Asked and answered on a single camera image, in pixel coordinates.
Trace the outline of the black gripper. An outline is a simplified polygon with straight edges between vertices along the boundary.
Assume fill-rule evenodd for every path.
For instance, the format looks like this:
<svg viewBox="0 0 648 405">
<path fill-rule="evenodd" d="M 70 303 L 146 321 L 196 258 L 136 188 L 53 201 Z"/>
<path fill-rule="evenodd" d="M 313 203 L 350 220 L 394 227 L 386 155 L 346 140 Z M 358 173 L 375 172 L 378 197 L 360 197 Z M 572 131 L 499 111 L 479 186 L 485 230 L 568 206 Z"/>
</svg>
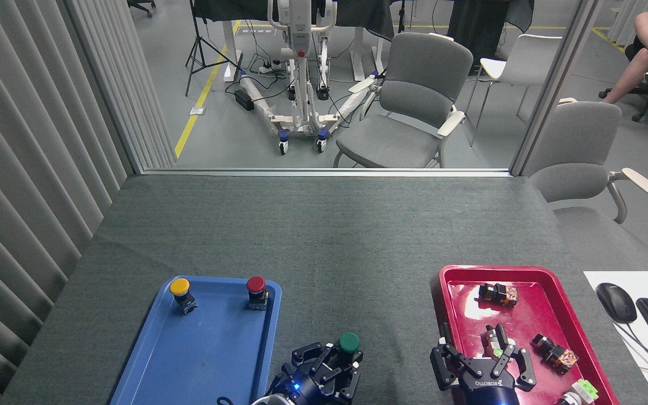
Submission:
<svg viewBox="0 0 648 405">
<path fill-rule="evenodd" d="M 440 390 L 457 385 L 463 395 L 463 404 L 519 404 L 515 388 L 530 392 L 537 384 L 537 377 L 530 371 L 532 359 L 529 351 L 510 343 L 503 325 L 496 325 L 494 335 L 502 348 L 492 369 L 492 376 L 483 374 L 479 360 L 466 357 L 453 344 L 450 325 L 440 325 L 440 338 L 430 351 L 430 362 Z M 519 377 L 514 379 L 506 371 L 509 359 L 519 366 Z"/>
<path fill-rule="evenodd" d="M 352 403 L 363 352 L 337 354 L 336 350 L 335 343 L 313 343 L 293 350 L 291 364 L 283 364 L 272 380 L 271 394 L 293 404 Z"/>
</svg>

